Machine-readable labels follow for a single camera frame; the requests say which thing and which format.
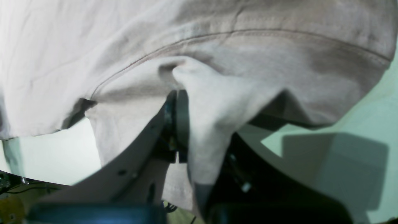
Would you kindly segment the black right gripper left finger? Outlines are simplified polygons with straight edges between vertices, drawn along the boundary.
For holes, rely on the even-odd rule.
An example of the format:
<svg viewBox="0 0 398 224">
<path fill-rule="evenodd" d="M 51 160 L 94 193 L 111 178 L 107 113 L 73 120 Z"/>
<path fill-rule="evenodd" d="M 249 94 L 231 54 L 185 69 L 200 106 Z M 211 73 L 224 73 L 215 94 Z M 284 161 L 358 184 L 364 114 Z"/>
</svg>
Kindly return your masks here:
<svg viewBox="0 0 398 224">
<path fill-rule="evenodd" d="M 42 198 L 29 224 L 166 224 L 162 193 L 175 162 L 177 91 L 138 137 L 85 180 Z"/>
</svg>

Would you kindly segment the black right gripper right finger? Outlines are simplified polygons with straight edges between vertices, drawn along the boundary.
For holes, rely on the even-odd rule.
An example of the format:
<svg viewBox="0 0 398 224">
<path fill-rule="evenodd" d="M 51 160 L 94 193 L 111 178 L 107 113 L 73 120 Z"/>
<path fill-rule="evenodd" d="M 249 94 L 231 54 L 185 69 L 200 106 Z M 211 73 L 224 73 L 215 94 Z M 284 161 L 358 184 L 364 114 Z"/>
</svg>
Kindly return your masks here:
<svg viewBox="0 0 398 224">
<path fill-rule="evenodd" d="M 193 182 L 207 224 L 351 224 L 340 202 L 293 180 L 233 133 L 214 184 Z"/>
</svg>

